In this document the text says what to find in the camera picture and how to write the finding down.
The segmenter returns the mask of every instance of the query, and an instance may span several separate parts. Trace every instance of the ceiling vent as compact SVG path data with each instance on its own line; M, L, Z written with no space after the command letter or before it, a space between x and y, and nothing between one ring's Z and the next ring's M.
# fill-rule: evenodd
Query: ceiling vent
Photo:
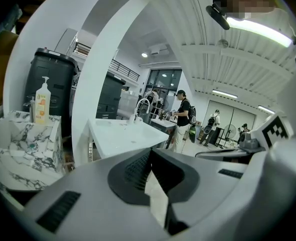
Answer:
M158 44L154 46L150 46L151 55L168 55L169 50L165 44Z

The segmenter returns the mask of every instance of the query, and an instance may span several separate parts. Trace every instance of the window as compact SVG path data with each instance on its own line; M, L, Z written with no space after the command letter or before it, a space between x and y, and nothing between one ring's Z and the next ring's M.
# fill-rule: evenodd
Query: window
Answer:
M156 80L156 85L160 87L169 87L171 86L171 79L172 79L172 74L173 71L169 70L160 70L157 80Z
M168 95L169 96L175 96L176 95L176 91L169 90Z
M150 78L148 81L148 85L154 85L155 84L155 80L156 77L158 75L158 71L157 70L152 70L152 72L150 73Z
M147 86L177 90L181 75L182 70L152 70Z
M178 70L175 70L173 73L172 73L172 81L171 81L171 86L174 86L174 87L178 87L178 84L179 84L179 80L180 80L180 76L182 75L182 72L181 71L178 71Z

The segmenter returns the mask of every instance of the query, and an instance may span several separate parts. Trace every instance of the appliance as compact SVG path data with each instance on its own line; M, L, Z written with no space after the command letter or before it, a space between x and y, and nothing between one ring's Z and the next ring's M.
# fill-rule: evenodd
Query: appliance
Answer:
M117 118L121 89L125 84L125 80L107 72L99 98L96 118Z
M61 116L63 137L71 134L69 103L72 79L75 72L77 72L77 62L73 58L38 48L31 62L26 84L23 103L29 102L29 97L36 96L36 91L44 83L42 77L49 77L48 90L51 92L49 114ZM29 108L23 106L23 111L29 111Z
M234 125L227 125L224 129L225 139L232 139L236 135L236 127Z

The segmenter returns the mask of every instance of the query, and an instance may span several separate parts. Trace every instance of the balcony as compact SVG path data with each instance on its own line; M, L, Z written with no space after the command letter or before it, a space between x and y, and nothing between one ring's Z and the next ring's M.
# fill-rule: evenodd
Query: balcony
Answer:
M74 49L74 53L87 57L90 52L91 47L86 45L76 43L76 47ZM138 81L140 75L135 73L134 71L130 70L128 67L124 66L123 64L115 61L112 59L109 69L112 71L117 71L120 75L127 76L129 79Z

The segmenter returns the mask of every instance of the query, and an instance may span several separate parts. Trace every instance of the white counter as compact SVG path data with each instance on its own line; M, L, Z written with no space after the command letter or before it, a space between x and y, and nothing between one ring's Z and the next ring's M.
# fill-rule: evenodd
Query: white counter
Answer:
M88 124L101 158L152 147L169 137L143 122L128 124L127 120L120 119L90 119Z
M170 121L165 120L165 119L160 120L159 118L158 119L154 118L151 121L156 123L156 124L159 124L159 125L161 125L161 126L163 126L165 128L171 128L173 126L176 126L176 123L170 122Z

